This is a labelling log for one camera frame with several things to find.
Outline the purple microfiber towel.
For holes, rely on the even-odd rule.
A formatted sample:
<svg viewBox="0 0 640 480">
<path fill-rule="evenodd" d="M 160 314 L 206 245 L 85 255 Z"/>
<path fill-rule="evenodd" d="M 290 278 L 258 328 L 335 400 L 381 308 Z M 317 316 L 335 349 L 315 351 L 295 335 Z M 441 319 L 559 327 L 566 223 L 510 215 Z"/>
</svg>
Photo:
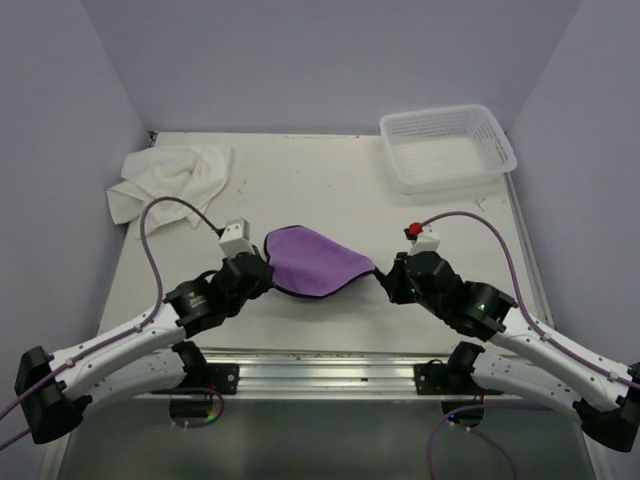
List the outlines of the purple microfiber towel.
<svg viewBox="0 0 640 480">
<path fill-rule="evenodd" d="M 379 271 L 373 261 L 302 225 L 269 232 L 263 244 L 274 287 L 289 296 L 324 299 Z"/>
</svg>

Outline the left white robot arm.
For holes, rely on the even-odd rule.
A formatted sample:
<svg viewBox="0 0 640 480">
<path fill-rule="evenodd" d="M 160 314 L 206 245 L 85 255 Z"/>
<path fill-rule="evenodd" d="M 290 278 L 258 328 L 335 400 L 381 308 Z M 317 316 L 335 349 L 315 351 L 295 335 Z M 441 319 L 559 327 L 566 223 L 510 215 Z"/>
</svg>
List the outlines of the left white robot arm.
<svg viewBox="0 0 640 480">
<path fill-rule="evenodd" d="M 151 392 L 220 394 L 192 337 L 239 314 L 273 286 L 273 267 L 257 249 L 179 284 L 133 320 L 79 345 L 25 352 L 15 381 L 27 433 L 37 444 L 77 428 L 90 411 Z"/>
</svg>

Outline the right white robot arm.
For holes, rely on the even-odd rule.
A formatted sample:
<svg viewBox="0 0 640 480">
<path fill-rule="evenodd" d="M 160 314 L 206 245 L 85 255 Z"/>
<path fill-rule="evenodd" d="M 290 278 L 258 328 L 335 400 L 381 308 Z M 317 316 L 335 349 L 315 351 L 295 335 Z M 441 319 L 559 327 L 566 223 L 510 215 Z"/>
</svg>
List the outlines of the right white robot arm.
<svg viewBox="0 0 640 480">
<path fill-rule="evenodd" d="M 445 379 L 457 392 L 500 391 L 576 420 L 601 445 L 628 453 L 639 431 L 638 365 L 594 354 L 538 320 L 501 290 L 463 280 L 434 251 L 397 254 L 376 279 L 393 304 L 418 304 L 465 336 Z"/>
</svg>

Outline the white crumpled towel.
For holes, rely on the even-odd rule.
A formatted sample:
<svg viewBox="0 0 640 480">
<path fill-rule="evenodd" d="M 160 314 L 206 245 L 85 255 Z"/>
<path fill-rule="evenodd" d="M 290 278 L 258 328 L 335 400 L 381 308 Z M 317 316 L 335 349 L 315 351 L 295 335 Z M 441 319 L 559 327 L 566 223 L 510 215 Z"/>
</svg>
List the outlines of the white crumpled towel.
<svg viewBox="0 0 640 480">
<path fill-rule="evenodd" d="M 129 154 L 121 182 L 107 190 L 113 223 L 138 225 L 144 208 L 164 196 L 206 211 L 226 186 L 232 160 L 232 148 L 207 145 L 151 147 Z"/>
</svg>

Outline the white perforated plastic basket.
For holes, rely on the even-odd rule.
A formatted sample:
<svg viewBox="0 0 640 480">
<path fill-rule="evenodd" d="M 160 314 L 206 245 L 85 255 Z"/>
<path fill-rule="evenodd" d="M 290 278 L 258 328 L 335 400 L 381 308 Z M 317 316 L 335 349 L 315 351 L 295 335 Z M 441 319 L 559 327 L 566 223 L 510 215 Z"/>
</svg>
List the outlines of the white perforated plastic basket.
<svg viewBox="0 0 640 480">
<path fill-rule="evenodd" d="M 379 128 L 395 182 L 406 195 L 480 185 L 518 165 L 503 128 L 483 105 L 390 114 Z"/>
</svg>

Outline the aluminium mounting rail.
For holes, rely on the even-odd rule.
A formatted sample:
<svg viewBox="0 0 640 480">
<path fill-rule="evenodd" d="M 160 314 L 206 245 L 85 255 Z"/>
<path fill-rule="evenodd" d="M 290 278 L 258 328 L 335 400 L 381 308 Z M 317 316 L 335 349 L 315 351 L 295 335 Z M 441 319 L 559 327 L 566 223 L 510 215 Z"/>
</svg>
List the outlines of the aluminium mounting rail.
<svg viewBox="0 0 640 480">
<path fill-rule="evenodd" d="M 202 360 L 162 352 L 143 361 L 144 377 L 135 383 L 137 394 L 173 388 L 208 363 L 240 366 L 238 399 L 252 400 L 472 400 L 523 398 L 542 403 L 567 404 L 580 399 L 565 383 L 541 369 L 512 357 L 485 353 L 480 379 L 470 379 L 484 389 L 503 395 L 422 396 L 415 390 L 413 365 L 439 359 L 429 356 L 210 353 Z"/>
</svg>

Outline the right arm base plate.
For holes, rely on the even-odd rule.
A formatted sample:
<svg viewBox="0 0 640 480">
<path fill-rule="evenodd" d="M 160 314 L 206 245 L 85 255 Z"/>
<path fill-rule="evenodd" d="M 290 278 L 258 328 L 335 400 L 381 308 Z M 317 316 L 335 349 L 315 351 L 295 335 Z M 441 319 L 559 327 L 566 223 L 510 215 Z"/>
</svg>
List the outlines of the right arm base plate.
<svg viewBox="0 0 640 480">
<path fill-rule="evenodd" d="M 414 364 L 413 381 L 416 393 L 422 396 L 503 395 L 502 391 L 479 387 L 469 376 L 455 373 L 439 359 Z"/>
</svg>

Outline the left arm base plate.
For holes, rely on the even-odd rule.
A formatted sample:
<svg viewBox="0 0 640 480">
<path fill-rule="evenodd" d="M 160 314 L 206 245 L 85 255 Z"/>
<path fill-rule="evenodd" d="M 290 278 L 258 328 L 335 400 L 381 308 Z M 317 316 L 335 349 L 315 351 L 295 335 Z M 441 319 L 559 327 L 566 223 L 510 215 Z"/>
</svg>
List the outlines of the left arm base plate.
<svg viewBox="0 0 640 480">
<path fill-rule="evenodd" d="M 188 373 L 177 387 L 152 390 L 154 394 L 214 390 L 222 395 L 235 395 L 240 380 L 240 366 L 236 363 L 208 363 L 194 373 Z"/>
</svg>

